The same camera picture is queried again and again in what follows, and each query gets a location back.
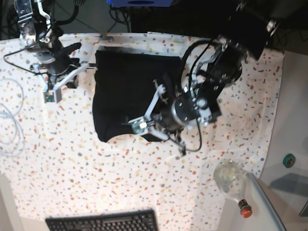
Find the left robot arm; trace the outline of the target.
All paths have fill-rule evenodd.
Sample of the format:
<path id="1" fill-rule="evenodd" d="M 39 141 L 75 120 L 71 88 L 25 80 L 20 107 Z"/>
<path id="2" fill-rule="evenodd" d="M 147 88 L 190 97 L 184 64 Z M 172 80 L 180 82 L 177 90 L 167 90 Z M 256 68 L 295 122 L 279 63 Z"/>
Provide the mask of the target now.
<path id="1" fill-rule="evenodd" d="M 221 115 L 218 96 L 240 78 L 243 61 L 260 58 L 279 25 L 244 0 L 237 3 L 227 22 L 226 35 L 203 38 L 188 47 L 174 86 L 167 75 L 163 84 L 155 85 L 145 114 L 128 122 L 135 135 L 172 141 L 186 155 L 188 148 L 181 138 L 182 131 L 216 122 Z"/>

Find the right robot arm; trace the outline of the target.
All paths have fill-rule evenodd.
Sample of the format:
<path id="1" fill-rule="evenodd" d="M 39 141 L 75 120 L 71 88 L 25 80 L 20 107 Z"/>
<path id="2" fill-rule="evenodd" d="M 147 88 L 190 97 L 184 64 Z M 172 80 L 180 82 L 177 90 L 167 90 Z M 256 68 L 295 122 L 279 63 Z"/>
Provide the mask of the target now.
<path id="1" fill-rule="evenodd" d="M 71 58 L 71 53 L 81 48 L 81 42 L 64 47 L 59 40 L 64 32 L 60 26 L 73 22 L 84 0 L 73 1 L 73 14 L 66 20 L 56 21 L 51 10 L 52 0 L 15 0 L 14 7 L 18 15 L 20 35 L 26 44 L 24 50 L 33 53 L 38 59 L 38 70 L 32 65 L 25 71 L 36 76 L 45 69 L 48 76 L 47 89 L 64 80 L 69 74 L 81 67 L 78 58 Z"/>

